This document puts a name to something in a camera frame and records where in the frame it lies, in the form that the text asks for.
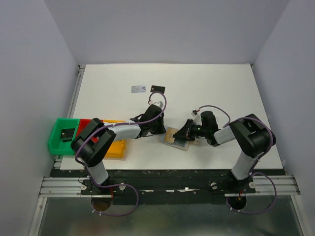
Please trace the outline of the beige card holder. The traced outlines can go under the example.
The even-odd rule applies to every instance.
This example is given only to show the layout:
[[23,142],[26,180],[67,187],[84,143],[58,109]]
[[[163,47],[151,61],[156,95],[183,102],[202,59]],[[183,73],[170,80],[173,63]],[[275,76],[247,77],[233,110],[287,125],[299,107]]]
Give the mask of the beige card holder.
[[170,144],[170,143],[167,143],[167,142],[163,141],[164,136],[165,136],[165,133],[161,134],[158,137],[157,141],[159,143],[162,143],[162,144],[174,147],[174,148],[182,149],[182,150],[185,150],[185,151],[188,150],[190,145],[199,145],[200,144],[200,141],[198,141],[198,140],[186,141],[186,140],[181,140],[181,139],[175,139],[175,142],[173,144]]

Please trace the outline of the black credit card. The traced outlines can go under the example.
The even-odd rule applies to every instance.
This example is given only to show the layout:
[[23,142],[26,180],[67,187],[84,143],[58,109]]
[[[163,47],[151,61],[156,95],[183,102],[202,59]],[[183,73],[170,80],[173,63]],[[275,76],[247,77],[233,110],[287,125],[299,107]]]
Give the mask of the black credit card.
[[160,92],[160,93],[164,94],[165,93],[165,87],[152,85],[150,92]]

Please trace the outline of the silver credit card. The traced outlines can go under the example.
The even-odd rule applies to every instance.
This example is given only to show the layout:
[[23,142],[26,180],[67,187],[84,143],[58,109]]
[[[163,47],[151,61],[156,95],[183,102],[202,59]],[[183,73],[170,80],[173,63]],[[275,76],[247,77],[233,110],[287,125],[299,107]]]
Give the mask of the silver credit card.
[[131,87],[132,93],[142,93],[146,92],[146,86],[132,86]]

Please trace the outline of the gold credit card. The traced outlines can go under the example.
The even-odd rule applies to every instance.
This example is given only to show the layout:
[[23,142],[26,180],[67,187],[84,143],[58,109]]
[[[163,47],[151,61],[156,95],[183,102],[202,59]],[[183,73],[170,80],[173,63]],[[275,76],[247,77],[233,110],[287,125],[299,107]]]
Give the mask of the gold credit card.
[[165,136],[163,138],[163,141],[173,144],[175,142],[175,138],[173,135],[178,132],[178,129],[173,127],[168,127],[165,133]]

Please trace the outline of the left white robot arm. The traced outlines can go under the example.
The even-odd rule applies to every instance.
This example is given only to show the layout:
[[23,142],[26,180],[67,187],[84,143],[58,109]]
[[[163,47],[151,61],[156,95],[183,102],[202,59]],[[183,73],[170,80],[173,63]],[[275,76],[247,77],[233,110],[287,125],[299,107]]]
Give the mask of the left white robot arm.
[[152,104],[145,113],[121,123],[106,123],[94,118],[73,139],[70,147],[75,160],[92,177],[92,188],[96,193],[104,194],[109,189],[109,174],[103,159],[110,146],[116,141],[165,133],[163,117],[163,109]]

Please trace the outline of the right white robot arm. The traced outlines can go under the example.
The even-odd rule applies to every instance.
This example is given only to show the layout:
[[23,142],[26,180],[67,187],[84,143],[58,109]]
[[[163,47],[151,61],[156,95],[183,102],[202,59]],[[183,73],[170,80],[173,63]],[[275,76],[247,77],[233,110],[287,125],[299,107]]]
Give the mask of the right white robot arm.
[[239,192],[258,161],[276,144],[274,133],[254,114],[239,118],[222,129],[219,129],[213,112],[202,112],[200,117],[200,125],[188,119],[173,137],[185,141],[202,137],[213,147],[236,140],[241,153],[231,169],[232,177],[227,179],[226,186],[233,193]]

